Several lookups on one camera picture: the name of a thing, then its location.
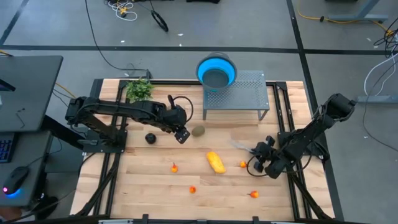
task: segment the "gray floor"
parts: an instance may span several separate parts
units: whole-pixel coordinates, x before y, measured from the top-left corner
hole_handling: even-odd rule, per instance
[[[325,2],[301,0],[300,10],[307,16],[353,12],[364,1]],[[0,1],[0,30],[7,27],[21,1]],[[154,1],[168,22],[168,34],[160,30],[147,11],[134,6],[138,20],[116,19],[102,1],[88,0],[93,27],[100,45],[106,46],[214,46],[296,48],[287,4],[281,0],[221,0],[221,4],[183,0]],[[388,26],[398,16],[395,0],[383,0],[374,13],[388,13]],[[373,42],[383,30],[371,23],[330,24],[309,21],[297,15],[306,49],[373,50]],[[30,0],[6,40],[7,45],[93,45],[83,1]],[[64,62],[58,82],[74,94],[88,95],[95,78],[125,77],[124,71],[109,67],[97,51],[21,51],[14,55],[62,55]],[[149,68],[156,78],[195,78],[198,61],[208,52],[104,52],[116,66],[133,63]],[[264,70],[270,80],[303,80],[298,54],[230,52],[241,70]],[[307,55],[315,93],[319,103],[340,92],[347,97],[363,95],[363,80],[368,71],[384,59],[374,55]],[[376,81],[382,68],[369,83]],[[398,93],[398,78],[393,76],[383,93]],[[47,114],[65,124],[66,108],[52,98]],[[343,213],[347,221],[395,223],[398,207],[396,186],[398,153],[373,141],[362,126],[364,106],[358,105],[353,117],[326,132]],[[380,140],[397,145],[396,106],[368,106],[366,124]],[[78,157],[80,152],[66,149]],[[49,191],[62,197],[73,190],[77,176],[72,173],[49,175]],[[64,217],[72,197],[61,203],[52,217]]]

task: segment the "wooden tabletop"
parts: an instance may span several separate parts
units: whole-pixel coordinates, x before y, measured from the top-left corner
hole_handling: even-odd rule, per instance
[[[99,97],[115,100],[118,83],[117,79],[104,80]],[[303,128],[311,121],[304,85],[287,82],[287,86],[295,127]],[[127,120],[127,147],[121,156],[111,218],[142,218],[146,213],[153,219],[252,220],[253,216],[258,216],[260,220],[293,220],[287,176],[281,174],[278,179],[251,177],[239,166],[251,155],[230,143],[233,139],[254,147],[267,135],[277,139],[279,125],[272,88],[268,89],[271,110],[262,121],[258,121],[257,111],[225,110],[208,111],[207,120],[203,121],[202,91],[200,85],[156,85],[152,93],[154,101],[166,105],[168,94],[192,100],[194,113],[187,129],[191,131],[197,125],[204,125],[206,133],[198,138],[191,136],[185,144],[179,144],[173,134]],[[189,102],[178,99],[176,104],[190,114]],[[111,122],[110,116],[98,117],[106,124]],[[288,130],[286,114],[284,117]],[[154,145],[146,143],[147,133],[157,136]],[[226,173],[216,174],[210,167],[206,159],[210,151],[221,157]],[[83,166],[71,214],[79,211],[96,190],[103,156],[96,154]],[[302,159],[303,164],[307,159],[307,156]],[[170,171],[173,163],[178,165],[177,173]],[[325,213],[334,217],[322,162],[313,158],[304,175],[309,192]],[[197,188],[195,194],[189,192],[191,185]],[[248,195],[253,190],[259,192],[258,198]],[[296,191],[300,214],[304,217],[301,195]]]

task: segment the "computer mouse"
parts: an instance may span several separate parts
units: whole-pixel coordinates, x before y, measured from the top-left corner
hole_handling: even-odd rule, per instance
[[[7,177],[4,185],[2,187],[2,191],[6,195],[13,194],[17,192],[17,190],[21,187],[29,173],[28,167],[17,167],[15,168]]]

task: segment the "small orange fruit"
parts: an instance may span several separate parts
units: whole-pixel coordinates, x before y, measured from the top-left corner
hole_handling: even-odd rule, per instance
[[[252,197],[252,198],[258,198],[259,197],[259,192],[257,190],[255,190],[255,191],[252,191],[248,195],[250,195],[250,197]]]
[[[177,172],[178,171],[178,166],[176,166],[173,162],[173,166],[172,166],[172,172]]]
[[[248,165],[246,164],[246,162],[241,161],[240,166],[241,166],[242,168],[246,168]]]
[[[189,187],[189,192],[191,192],[192,194],[194,194],[196,191],[197,191],[197,188],[195,186]]]

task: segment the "green plant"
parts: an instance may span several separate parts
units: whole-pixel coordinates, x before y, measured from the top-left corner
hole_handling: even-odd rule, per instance
[[[152,98],[152,90],[154,86],[145,79],[138,79],[127,84],[127,98],[131,103],[140,100],[148,100]]]

